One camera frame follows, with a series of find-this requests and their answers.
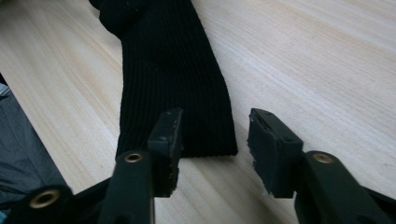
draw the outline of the black plastic part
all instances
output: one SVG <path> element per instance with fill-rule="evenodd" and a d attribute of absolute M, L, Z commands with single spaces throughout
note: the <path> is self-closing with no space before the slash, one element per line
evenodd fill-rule
<path fill-rule="evenodd" d="M 293 167 L 301 161 L 303 141 L 274 114 L 251 109 L 248 146 L 254 169 L 276 198 L 292 198 Z"/>
<path fill-rule="evenodd" d="M 365 188 L 376 204 L 384 211 L 393 223 L 396 223 L 396 200 L 380 194 L 372 189 Z"/>
<path fill-rule="evenodd" d="M 307 189 L 297 191 L 295 207 L 300 223 L 392 223 L 365 188 L 333 155 L 307 152 L 302 166 Z M 315 210 L 307 209 L 313 206 L 318 209 L 316 214 L 319 216 L 312 216 Z"/>
<path fill-rule="evenodd" d="M 98 223 L 154 223 L 151 158 L 146 151 L 131 150 L 117 157 Z"/>
<path fill-rule="evenodd" d="M 177 186 L 177 165 L 183 148 L 180 129 L 182 113 L 180 108 L 162 113 L 148 138 L 155 197 L 170 197 Z"/>
<path fill-rule="evenodd" d="M 76 223 L 95 224 L 98 221 L 110 178 L 76 194 Z"/>
<path fill-rule="evenodd" d="M 47 186 L 33 191 L 12 208 L 5 224 L 74 223 L 73 205 L 69 187 Z"/>

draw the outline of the metal grommet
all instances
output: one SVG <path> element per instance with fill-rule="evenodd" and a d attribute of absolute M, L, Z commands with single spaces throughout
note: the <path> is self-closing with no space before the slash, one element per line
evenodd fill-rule
<path fill-rule="evenodd" d="M 30 206 L 32 208 L 43 208 L 55 203 L 61 197 L 61 193 L 57 189 L 48 189 L 44 192 L 36 195 L 32 201 L 30 201 Z"/>
<path fill-rule="evenodd" d="M 141 161 L 143 159 L 143 156 L 138 153 L 131 153 L 127 155 L 124 159 L 126 162 L 137 162 Z"/>
<path fill-rule="evenodd" d="M 331 157 L 321 153 L 314 154 L 314 159 L 318 162 L 326 163 L 326 164 L 330 164 L 334 162 L 334 160 Z"/>

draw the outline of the wood grain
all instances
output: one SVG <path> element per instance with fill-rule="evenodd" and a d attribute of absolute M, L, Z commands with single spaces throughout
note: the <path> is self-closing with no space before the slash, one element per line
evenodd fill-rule
<path fill-rule="evenodd" d="M 193 0 L 233 106 L 239 154 L 180 162 L 158 223 L 296 223 L 263 195 L 248 152 L 251 107 L 272 111 L 304 150 L 337 156 L 396 198 L 396 3 Z M 120 41 L 88 1 L 0 4 L 0 72 L 74 192 L 111 175 L 122 91 Z"/>

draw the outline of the ribbed fabric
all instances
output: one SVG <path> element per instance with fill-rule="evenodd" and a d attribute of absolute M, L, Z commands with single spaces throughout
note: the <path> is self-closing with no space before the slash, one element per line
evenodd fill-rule
<path fill-rule="evenodd" d="M 184 109 L 183 157 L 237 153 L 230 98 L 190 0 L 91 0 L 122 44 L 117 155 L 145 147 L 160 114 Z"/>

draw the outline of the black sock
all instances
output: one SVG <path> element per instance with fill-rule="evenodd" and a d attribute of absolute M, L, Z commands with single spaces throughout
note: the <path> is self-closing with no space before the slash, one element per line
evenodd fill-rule
<path fill-rule="evenodd" d="M 237 153 L 230 98 L 190 0 L 91 0 L 122 44 L 117 155 L 144 147 L 160 114 L 184 109 L 183 157 Z"/>

